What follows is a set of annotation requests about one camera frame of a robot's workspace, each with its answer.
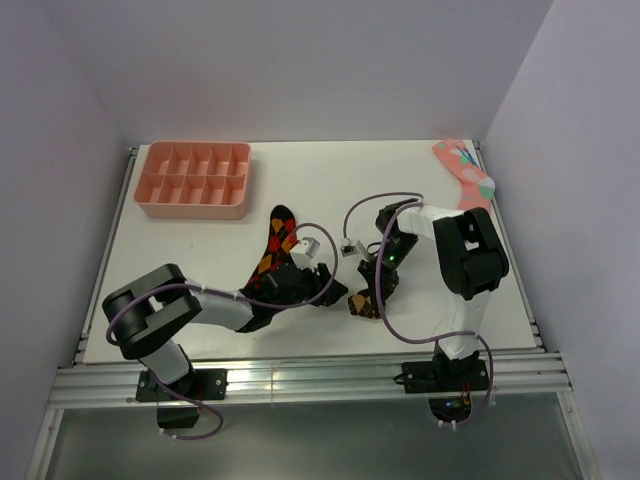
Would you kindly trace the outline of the brown tan argyle sock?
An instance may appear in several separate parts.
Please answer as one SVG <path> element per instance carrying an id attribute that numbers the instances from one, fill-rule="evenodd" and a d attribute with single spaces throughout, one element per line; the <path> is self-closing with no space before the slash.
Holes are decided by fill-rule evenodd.
<path id="1" fill-rule="evenodd" d="M 349 312 L 352 316 L 368 320 L 379 320 L 378 308 L 371 300 L 370 294 L 357 293 L 347 299 Z"/>

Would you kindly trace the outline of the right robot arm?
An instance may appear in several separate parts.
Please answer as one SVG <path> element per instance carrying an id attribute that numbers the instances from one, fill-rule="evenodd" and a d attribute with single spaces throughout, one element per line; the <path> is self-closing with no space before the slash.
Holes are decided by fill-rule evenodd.
<path id="1" fill-rule="evenodd" d="M 379 250 L 365 252 L 358 264 L 367 288 L 349 298 L 350 311 L 378 318 L 399 285 L 399 266 L 420 239 L 432 241 L 451 299 L 451 334 L 436 341 L 433 378 L 441 388 L 455 389 L 479 359 L 477 332 L 489 297 L 509 272 L 489 212 L 483 207 L 445 209 L 411 198 L 381 209 L 375 226 L 383 238 Z"/>

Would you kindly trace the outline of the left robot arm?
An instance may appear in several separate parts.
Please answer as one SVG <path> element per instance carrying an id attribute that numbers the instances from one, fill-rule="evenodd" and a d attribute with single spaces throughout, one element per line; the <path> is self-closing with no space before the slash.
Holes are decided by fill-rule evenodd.
<path id="1" fill-rule="evenodd" d="M 183 399 L 200 388 L 191 361 L 173 340 L 187 324 L 252 333 L 286 308 L 329 307 L 347 293 L 324 263 L 312 268 L 280 263 L 234 292 L 190 283 L 178 265 L 168 263 L 109 294 L 102 310 L 109 322 L 108 342 L 125 359 L 146 366 L 151 380 L 170 398 Z"/>

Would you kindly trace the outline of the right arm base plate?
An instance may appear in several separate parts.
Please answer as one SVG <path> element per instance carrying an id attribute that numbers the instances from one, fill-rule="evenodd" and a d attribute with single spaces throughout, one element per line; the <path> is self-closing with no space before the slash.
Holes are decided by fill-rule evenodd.
<path id="1" fill-rule="evenodd" d="M 436 355 L 428 361 L 402 363 L 393 380 L 406 394 L 463 393 L 486 391 L 490 377 L 482 359 L 449 360 Z"/>

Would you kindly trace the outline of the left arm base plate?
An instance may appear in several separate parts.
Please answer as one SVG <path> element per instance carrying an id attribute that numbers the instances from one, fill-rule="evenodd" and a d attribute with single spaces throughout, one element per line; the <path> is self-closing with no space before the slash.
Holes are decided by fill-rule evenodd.
<path id="1" fill-rule="evenodd" d="M 196 369 L 185 377 L 168 384 L 172 391 L 199 401 L 223 400 L 227 387 L 226 369 Z M 177 398 L 166 393 L 157 382 L 155 376 L 144 370 L 140 373 L 135 400 L 141 403 L 177 401 Z"/>

